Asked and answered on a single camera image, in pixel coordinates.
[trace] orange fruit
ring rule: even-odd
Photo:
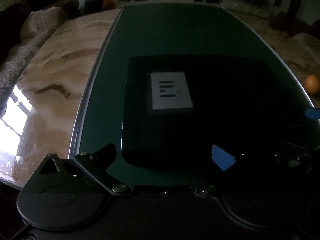
[[[314,95],[320,90],[320,81],[315,75],[308,75],[304,82],[304,89],[309,95]]]

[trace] white label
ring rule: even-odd
[[[183,72],[151,73],[152,109],[192,108]]]

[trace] silver bolt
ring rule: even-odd
[[[200,187],[200,191],[205,194],[210,194],[212,192],[215,192],[215,190],[216,190],[216,187],[213,185],[204,185]]]
[[[126,185],[118,184],[118,185],[114,185],[111,189],[114,192],[120,193],[120,192],[125,192],[127,188],[128,187]]]
[[[160,192],[161,196],[167,196],[168,194],[169,194],[169,191],[167,190]]]
[[[36,240],[36,236],[35,235],[30,235],[26,237],[26,240]]]

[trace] marble tabletop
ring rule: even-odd
[[[0,114],[0,178],[23,187],[48,153],[67,158],[81,96],[119,9],[66,22],[36,53]],[[319,69],[297,41],[266,19],[233,11],[279,54],[300,82]],[[320,106],[312,98],[315,106]]]

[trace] green table surface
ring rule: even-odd
[[[120,154],[124,93],[128,61],[134,56],[209,54],[258,58],[281,84],[296,95],[301,111],[307,96],[276,54],[232,14],[222,8],[195,4],[127,5],[116,23],[94,80],[81,135],[80,152],[93,153],[108,143],[117,147],[116,161],[107,172],[124,184],[198,185],[206,171],[161,171],[127,164]],[[318,126],[310,121],[313,127]],[[306,135],[318,140],[318,136]]]

